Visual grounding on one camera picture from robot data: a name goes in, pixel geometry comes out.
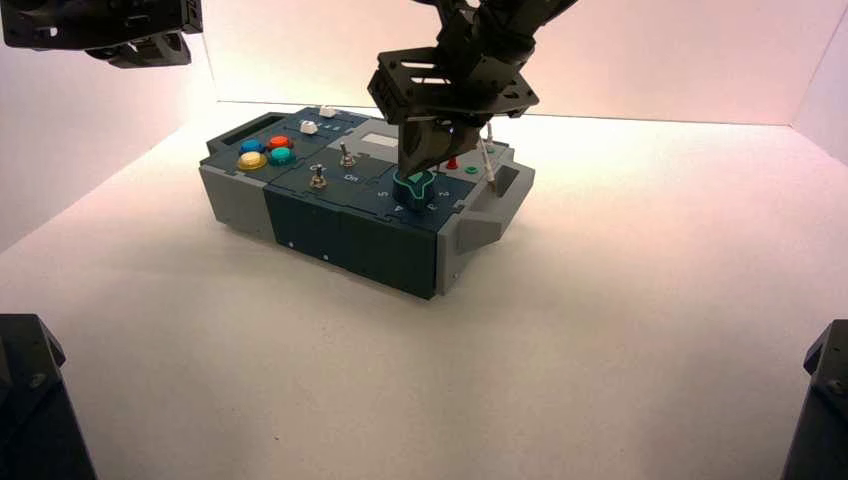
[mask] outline yellow button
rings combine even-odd
[[[245,171],[259,170],[266,163],[268,163],[268,160],[265,158],[265,155],[259,152],[247,152],[239,158],[238,167],[239,170]]]

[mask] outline robotic arm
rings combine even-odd
[[[403,177],[474,149],[494,115],[521,116],[539,98],[519,71],[533,35],[577,0],[415,0],[439,10],[438,46],[384,52],[368,85],[400,127]]]
[[[539,98],[519,73],[533,35],[577,0],[415,0],[435,6],[438,46],[384,52],[368,91],[400,128],[403,178],[474,149],[494,115]],[[85,50],[121,68],[185,65],[182,33],[203,31],[200,0],[0,0],[12,47]]]

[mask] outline white table surface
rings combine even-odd
[[[779,476],[848,167],[785,127],[498,121],[536,185],[423,301],[215,222],[205,141],[280,109],[219,104],[0,255],[101,478]]]

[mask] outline blue button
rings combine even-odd
[[[240,151],[241,151],[241,153],[247,153],[247,152],[262,153],[262,151],[264,149],[265,148],[262,146],[262,144],[259,142],[259,140],[250,139],[250,140],[247,140],[247,141],[245,141],[244,143],[241,144]]]
[[[294,162],[294,154],[288,148],[275,148],[271,152],[271,165],[288,165]]]

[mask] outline screw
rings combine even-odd
[[[40,387],[44,381],[47,380],[47,375],[43,373],[36,373],[29,379],[29,388],[30,390],[35,390]]]
[[[830,393],[837,397],[844,397],[845,395],[848,395],[848,389],[845,388],[845,384],[843,384],[840,380],[831,380],[827,382],[827,389],[830,390]]]

